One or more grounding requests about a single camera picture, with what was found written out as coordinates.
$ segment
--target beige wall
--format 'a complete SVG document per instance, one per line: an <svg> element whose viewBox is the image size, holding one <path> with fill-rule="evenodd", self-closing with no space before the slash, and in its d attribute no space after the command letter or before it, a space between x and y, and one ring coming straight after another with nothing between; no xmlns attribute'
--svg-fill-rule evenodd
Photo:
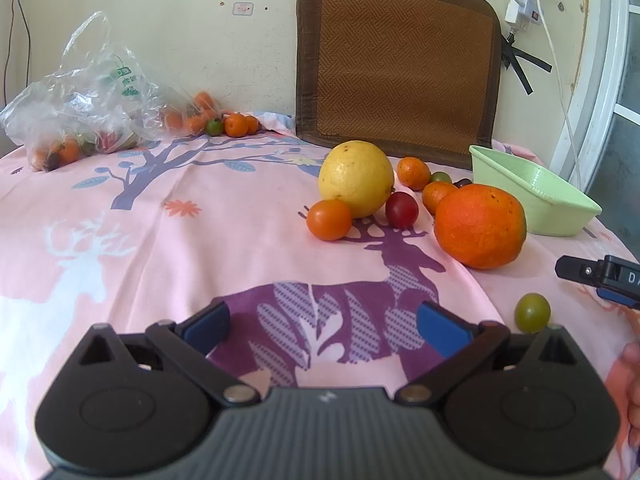
<svg viewBox="0 0 640 480"><path fill-rule="evenodd" d="M292 114L295 1L23 0L34 39L33 75L52 72L73 30L95 10L104 10L126 45L165 77L178 76L190 89L210 89L230 108ZM488 1L503 17L508 0ZM560 1L564 12L558 9ZM566 94L577 73L583 1L543 0ZM233 16L234 2L253 2L254 15ZM541 27L519 35L516 46L551 61ZM522 65L534 94L525 94L513 70L503 71L494 137L527 146L549 162L563 122L556 80L526 62Z"/></svg>

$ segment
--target bed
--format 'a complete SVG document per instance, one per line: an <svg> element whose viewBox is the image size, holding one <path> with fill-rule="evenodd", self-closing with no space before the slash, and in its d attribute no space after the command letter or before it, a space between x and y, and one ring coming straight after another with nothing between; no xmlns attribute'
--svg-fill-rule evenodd
<svg viewBox="0 0 640 480"><path fill-rule="evenodd" d="M40 399L94 322L136 332L227 302L232 333L212 355L265 393L270 385L383 385L389 394L442 358L415 329L432 299L471 322L500 320L526 292L550 301L614 397L623 425L607 470L626 478L626 387L619 361L638 318L556 278L563 254L633 260L594 219L575 238L529 235L511 265L468 270L440 250L420 205L414 227L354 222L334 243L312 237L327 148L261 132L151 142L33 173L19 148L0 160L0 478L36 479ZM469 172L430 165L457 180ZM396 182L396 189L411 192Z"/></svg>

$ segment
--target orange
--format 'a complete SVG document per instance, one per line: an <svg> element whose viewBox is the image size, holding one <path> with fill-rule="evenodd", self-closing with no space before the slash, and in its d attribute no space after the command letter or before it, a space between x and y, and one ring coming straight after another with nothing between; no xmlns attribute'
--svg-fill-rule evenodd
<svg viewBox="0 0 640 480"><path fill-rule="evenodd" d="M187 119L187 129L192 134L199 134L204 127L207 125L207 119L205 114L194 115L193 117L189 117Z"/></svg>
<svg viewBox="0 0 640 480"><path fill-rule="evenodd" d="M396 173L400 183L414 191L422 191L431 179L427 165L414 156L406 156L398 162Z"/></svg>
<svg viewBox="0 0 640 480"><path fill-rule="evenodd" d="M422 203L429 213L435 215L440 201L457 190L450 182L431 182L422 190Z"/></svg>
<svg viewBox="0 0 640 480"><path fill-rule="evenodd" d="M433 233L457 261L474 269L495 269L518 257L527 238L527 222L513 195L469 184L440 202Z"/></svg>
<svg viewBox="0 0 640 480"><path fill-rule="evenodd" d="M49 156L48 148L36 148L35 150L33 150L33 153L31 153L31 157L30 157L30 163L31 163L31 167L33 168L33 171L44 170L47 163L48 156Z"/></svg>
<svg viewBox="0 0 640 480"><path fill-rule="evenodd" d="M246 118L249 121L249 129L246 131L246 134L253 135L258 131L258 128L260 128L260 123L258 122L258 119L252 115L247 115Z"/></svg>
<svg viewBox="0 0 640 480"><path fill-rule="evenodd" d="M175 110L165 112L164 126L171 130L179 130L182 127L182 114Z"/></svg>
<svg viewBox="0 0 640 480"><path fill-rule="evenodd" d="M213 110L215 108L213 98L208 92L198 92L193 98L193 103L200 110Z"/></svg>
<svg viewBox="0 0 640 480"><path fill-rule="evenodd" d="M225 120L225 133L229 137L244 137L249 130L249 120L242 114L231 114Z"/></svg>
<svg viewBox="0 0 640 480"><path fill-rule="evenodd" d="M60 166L71 164L82 157L80 144L73 137L65 137L64 142L57 144L52 150L58 153Z"/></svg>

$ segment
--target plastic bag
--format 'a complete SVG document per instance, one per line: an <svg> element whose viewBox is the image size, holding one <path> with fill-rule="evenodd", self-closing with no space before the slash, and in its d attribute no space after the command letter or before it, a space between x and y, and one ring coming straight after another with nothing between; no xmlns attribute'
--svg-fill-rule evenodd
<svg viewBox="0 0 640 480"><path fill-rule="evenodd" d="M83 48L81 36L98 48ZM133 53L111 41L106 15L96 12L72 34L58 70L25 88L0 113L0 124L25 145L34 170L49 171L95 153L189 134L193 117L197 128L201 116L218 114L209 99L204 107L185 91L151 82Z"/></svg>

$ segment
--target white door frame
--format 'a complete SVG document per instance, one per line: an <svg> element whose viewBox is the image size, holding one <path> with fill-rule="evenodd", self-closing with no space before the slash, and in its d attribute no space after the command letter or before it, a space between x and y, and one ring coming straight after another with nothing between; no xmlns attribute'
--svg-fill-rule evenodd
<svg viewBox="0 0 640 480"><path fill-rule="evenodd" d="M625 66L629 0L589 0L582 62L569 119L580 164L578 186L574 156L566 124L550 169L586 190L600 160L609 133Z"/></svg>

